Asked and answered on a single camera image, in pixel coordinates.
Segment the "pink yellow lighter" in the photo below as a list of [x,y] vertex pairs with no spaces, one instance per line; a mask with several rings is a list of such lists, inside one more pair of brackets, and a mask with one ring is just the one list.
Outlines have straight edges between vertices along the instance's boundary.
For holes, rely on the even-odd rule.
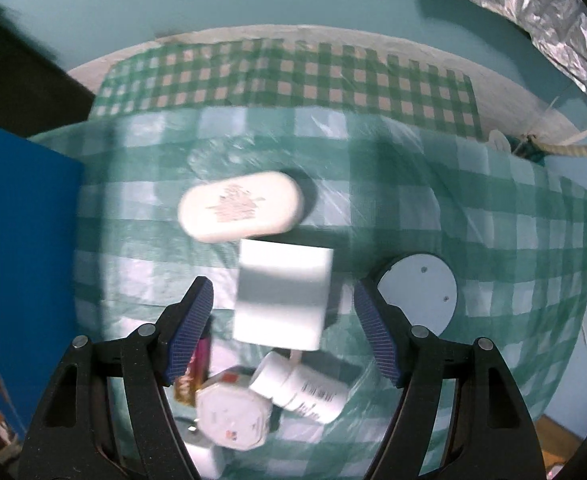
[[208,380],[208,369],[211,362],[211,325],[205,329],[191,356],[189,364],[182,376],[173,384],[174,399],[188,406],[196,405],[198,390]]

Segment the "white square box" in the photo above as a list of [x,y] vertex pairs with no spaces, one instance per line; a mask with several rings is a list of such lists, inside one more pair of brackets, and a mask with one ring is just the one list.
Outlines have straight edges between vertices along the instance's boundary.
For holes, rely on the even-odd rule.
[[245,344],[318,350],[332,268],[331,248],[242,240],[232,336]]

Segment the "green beige checkered cloth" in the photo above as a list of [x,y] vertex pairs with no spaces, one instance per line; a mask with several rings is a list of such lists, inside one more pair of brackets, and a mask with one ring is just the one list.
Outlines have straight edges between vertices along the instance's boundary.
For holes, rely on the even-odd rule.
[[471,79],[459,70],[307,40],[168,44],[135,54],[108,70],[89,115],[207,106],[319,106],[483,136]]

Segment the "white pill bottle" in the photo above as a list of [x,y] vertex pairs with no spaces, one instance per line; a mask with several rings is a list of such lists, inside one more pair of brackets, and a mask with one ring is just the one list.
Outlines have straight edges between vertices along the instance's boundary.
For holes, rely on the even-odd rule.
[[272,351],[254,370],[249,388],[278,408],[328,425],[342,413],[350,389],[343,382]]

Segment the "white octagonal box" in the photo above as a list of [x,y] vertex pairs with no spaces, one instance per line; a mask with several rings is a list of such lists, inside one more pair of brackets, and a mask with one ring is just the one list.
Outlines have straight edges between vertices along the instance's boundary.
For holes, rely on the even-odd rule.
[[272,401],[251,390],[249,384],[249,376],[223,372],[196,392],[198,429],[214,444],[250,451],[265,443]]

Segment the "black hanging garment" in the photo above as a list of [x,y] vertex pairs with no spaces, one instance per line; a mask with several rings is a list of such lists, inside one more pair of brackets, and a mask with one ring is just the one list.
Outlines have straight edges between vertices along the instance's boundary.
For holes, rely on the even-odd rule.
[[27,138],[84,122],[94,95],[0,24],[0,128]]

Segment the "blue cardboard box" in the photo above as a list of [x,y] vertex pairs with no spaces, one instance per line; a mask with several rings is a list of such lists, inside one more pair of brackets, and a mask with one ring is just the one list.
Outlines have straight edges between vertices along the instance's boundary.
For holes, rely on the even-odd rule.
[[83,166],[0,129],[0,411],[23,437],[76,333]]

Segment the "teal checkered plastic tablecloth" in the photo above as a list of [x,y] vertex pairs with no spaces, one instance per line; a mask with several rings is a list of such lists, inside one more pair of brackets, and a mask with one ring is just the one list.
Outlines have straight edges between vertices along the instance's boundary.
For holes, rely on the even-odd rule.
[[353,286],[410,254],[444,260],[458,295],[444,337],[492,339],[533,417],[555,393],[587,304],[587,191],[527,160],[452,133],[328,108],[183,108],[92,119],[36,136],[84,166],[77,211],[78,325],[94,339],[130,333],[214,286],[213,370],[258,364],[231,336],[238,247],[202,244],[179,225],[193,186],[281,171],[304,193],[289,244],[333,250],[327,328],[305,361],[351,386],[321,426],[281,412],[257,450],[234,453],[228,479],[358,479],[400,391],[382,377],[353,309]]

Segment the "white oval case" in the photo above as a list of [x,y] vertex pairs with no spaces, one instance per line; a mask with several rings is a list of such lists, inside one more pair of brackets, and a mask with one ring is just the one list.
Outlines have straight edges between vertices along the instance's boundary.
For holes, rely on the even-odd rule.
[[290,231],[302,218],[299,184],[279,171],[201,183],[180,199],[182,229],[202,243],[223,243]]

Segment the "small silver square box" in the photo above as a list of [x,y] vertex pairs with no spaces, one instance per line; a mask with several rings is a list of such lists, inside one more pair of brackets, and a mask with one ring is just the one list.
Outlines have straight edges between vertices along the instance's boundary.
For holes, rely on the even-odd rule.
[[227,466],[223,448],[214,444],[193,424],[187,422],[178,428],[182,442],[203,479],[220,479]]

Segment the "round grey white disc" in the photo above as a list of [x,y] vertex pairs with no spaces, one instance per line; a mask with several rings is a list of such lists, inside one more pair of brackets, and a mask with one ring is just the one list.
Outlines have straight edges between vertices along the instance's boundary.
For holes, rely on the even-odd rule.
[[412,325],[444,333],[456,310],[458,286],[450,266],[430,254],[401,257],[385,267],[377,288],[388,304],[400,309]]

